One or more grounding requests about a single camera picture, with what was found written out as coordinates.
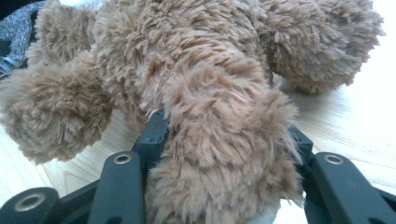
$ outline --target gray fabric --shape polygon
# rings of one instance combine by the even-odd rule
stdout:
[[[44,1],[29,4],[0,21],[0,39],[11,41],[10,53],[0,58],[0,79],[9,76],[13,69],[23,65],[30,34],[34,29],[31,15],[42,6]]]

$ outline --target teddy bear arm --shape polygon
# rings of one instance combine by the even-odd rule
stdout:
[[[15,70],[1,83],[1,122],[28,159],[70,160],[101,138],[112,104],[96,73],[86,52],[65,66]]]
[[[271,70],[308,93],[353,83],[382,35],[368,0],[263,1]]]
[[[168,82],[170,133],[150,171],[148,223],[244,223],[285,195],[301,199],[288,132],[295,108],[265,84],[259,63],[223,58],[180,61],[185,70]]]

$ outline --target light wood surface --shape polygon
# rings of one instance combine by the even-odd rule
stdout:
[[[355,83],[337,91],[307,96],[284,91],[300,108],[299,128],[314,141],[316,151],[350,158],[376,187],[396,194],[396,16],[392,1],[375,0],[385,18],[381,47],[357,74]],[[61,196],[96,180],[106,157],[129,150],[137,137],[116,111],[102,140],[71,161],[34,165],[0,126],[0,205],[30,188],[53,187]],[[306,223],[304,211],[282,203],[276,223]]]

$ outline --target metal grommet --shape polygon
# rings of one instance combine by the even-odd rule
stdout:
[[[130,161],[132,159],[132,156],[128,155],[128,154],[121,154],[118,157],[114,158],[114,163],[116,164],[124,164],[127,163],[128,161]]]
[[[335,156],[335,155],[326,155],[326,156],[324,156],[324,159],[326,161],[328,161],[329,163],[332,163],[332,164],[335,164],[335,165],[344,164],[344,160],[341,159],[338,156]]]
[[[17,203],[15,203],[14,209],[17,212],[26,212],[38,207],[44,202],[46,195],[44,193],[33,193],[24,196]]]

